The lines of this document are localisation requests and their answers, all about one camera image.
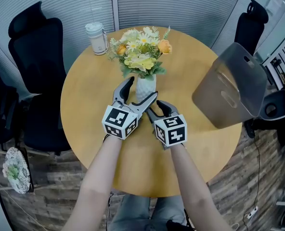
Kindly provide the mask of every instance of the window blind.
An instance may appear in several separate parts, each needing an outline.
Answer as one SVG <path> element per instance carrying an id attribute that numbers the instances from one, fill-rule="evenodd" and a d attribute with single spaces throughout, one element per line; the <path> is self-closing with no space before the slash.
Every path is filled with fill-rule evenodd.
<path id="1" fill-rule="evenodd" d="M 170 26 L 211 47 L 236 1 L 118 0 L 119 26 Z"/>
<path id="2" fill-rule="evenodd" d="M 17 14 L 38 1 L 42 1 L 42 11 L 47 18 L 57 17 L 63 23 L 66 71 L 90 44 L 85 33 L 87 23 L 98 21 L 107 32 L 114 31 L 111 0 L 0 0 L 0 48 L 10 59 L 9 24 Z"/>

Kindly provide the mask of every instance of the forearm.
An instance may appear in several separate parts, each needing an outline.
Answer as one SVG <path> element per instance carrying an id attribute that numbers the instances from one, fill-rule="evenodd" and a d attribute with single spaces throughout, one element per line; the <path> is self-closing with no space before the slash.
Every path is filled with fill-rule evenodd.
<path id="1" fill-rule="evenodd" d="M 183 204 L 195 228 L 198 231 L 231 230 L 216 209 L 209 188 L 185 147 L 172 146 L 171 156 Z"/>
<path id="2" fill-rule="evenodd" d="M 108 136 L 88 168 L 63 231 L 98 230 L 112 188 L 122 140 Z"/>

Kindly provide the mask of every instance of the table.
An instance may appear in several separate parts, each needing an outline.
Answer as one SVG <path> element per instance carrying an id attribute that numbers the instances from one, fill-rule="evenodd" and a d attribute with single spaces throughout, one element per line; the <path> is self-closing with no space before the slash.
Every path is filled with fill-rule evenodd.
<path id="1" fill-rule="evenodd" d="M 165 30 L 159 28 L 161 36 Z M 109 38 L 120 39 L 125 31 L 113 32 Z M 192 93 L 217 58 L 216 54 L 200 41 L 175 30 L 171 30 L 168 40 L 172 54 L 160 57 L 167 74 L 156 76 L 158 100 L 175 105 L 184 115 L 188 126 L 185 145 L 208 182 L 231 158 L 241 124 L 217 129 L 193 104 Z M 112 103 L 114 89 L 122 81 L 118 61 L 111 62 L 107 54 L 94 55 L 91 46 L 76 59 L 67 74 L 61 95 L 62 124 L 73 152 L 87 168 L 102 145 L 105 133 L 101 120 L 107 105 Z M 136 102 L 135 86 L 136 80 L 128 102 Z M 156 104 L 152 108 L 159 113 Z M 162 149 L 152 131 L 145 113 L 139 127 L 123 142 L 113 187 L 149 197 L 180 194 L 170 150 Z"/>

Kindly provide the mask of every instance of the orange rose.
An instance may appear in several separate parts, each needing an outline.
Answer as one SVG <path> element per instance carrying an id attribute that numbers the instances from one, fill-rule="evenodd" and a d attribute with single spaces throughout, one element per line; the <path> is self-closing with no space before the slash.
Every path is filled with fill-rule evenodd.
<path id="1" fill-rule="evenodd" d="M 127 47 L 125 44 L 120 44 L 119 48 L 117 50 L 117 54 L 118 55 L 123 55 L 125 53 L 125 51 L 127 50 Z"/>
<path id="2" fill-rule="evenodd" d="M 157 45 L 157 47 L 160 50 L 160 52 L 162 52 L 163 54 L 168 54 L 171 53 L 172 51 L 172 46 L 169 44 L 169 41 L 166 39 L 162 39 Z"/>

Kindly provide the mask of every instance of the jar lid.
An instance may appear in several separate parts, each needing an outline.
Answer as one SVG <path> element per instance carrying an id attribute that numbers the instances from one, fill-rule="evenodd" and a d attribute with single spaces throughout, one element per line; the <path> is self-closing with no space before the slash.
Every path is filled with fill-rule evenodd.
<path id="1" fill-rule="evenodd" d="M 102 33 L 103 25 L 101 22 L 93 22 L 85 25 L 85 28 L 87 35 L 94 37 Z"/>

